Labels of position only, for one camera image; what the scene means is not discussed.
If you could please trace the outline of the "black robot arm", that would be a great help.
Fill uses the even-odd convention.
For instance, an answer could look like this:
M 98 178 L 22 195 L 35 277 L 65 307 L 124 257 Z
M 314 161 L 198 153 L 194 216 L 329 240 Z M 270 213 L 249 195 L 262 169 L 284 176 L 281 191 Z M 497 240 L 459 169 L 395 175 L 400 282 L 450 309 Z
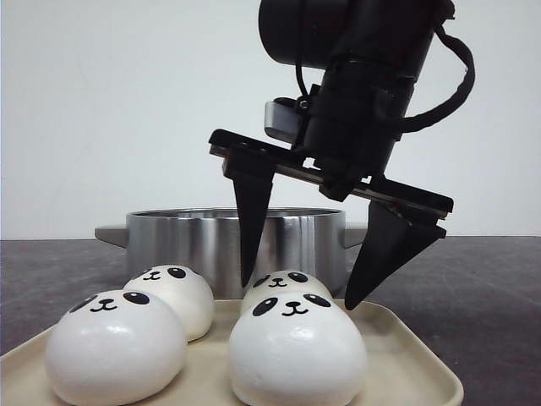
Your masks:
M 389 180 L 394 144 L 450 115 L 475 77 L 468 48 L 443 24 L 449 1 L 264 1 L 260 38 L 268 54 L 296 69 L 323 69 L 322 82 L 299 98 L 277 99 L 266 131 L 288 148 L 218 129 L 211 152 L 224 159 L 235 189 L 241 239 L 241 279 L 254 269 L 271 196 L 280 173 L 315 183 L 326 197 L 370 199 L 368 231 L 350 276 L 345 305 L 355 308 L 394 271 L 445 237 L 438 221 L 451 198 Z M 467 66 L 447 101 L 409 117 L 407 106 L 434 37 Z

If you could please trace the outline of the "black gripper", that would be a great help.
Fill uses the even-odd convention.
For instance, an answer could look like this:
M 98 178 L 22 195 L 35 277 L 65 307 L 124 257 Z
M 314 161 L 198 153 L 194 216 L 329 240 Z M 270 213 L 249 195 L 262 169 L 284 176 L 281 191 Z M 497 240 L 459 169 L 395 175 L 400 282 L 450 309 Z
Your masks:
M 224 159 L 233 181 L 240 227 L 241 283 L 249 283 L 277 173 L 316 184 L 326 197 L 356 195 L 369 204 L 368 230 L 347 284 L 345 306 L 354 309 L 388 276 L 445 230 L 436 225 L 452 211 L 443 195 L 400 184 L 384 171 L 402 129 L 413 83 L 368 63 L 338 63 L 313 85 L 301 145 L 284 148 L 225 129 L 210 137 L 210 152 Z

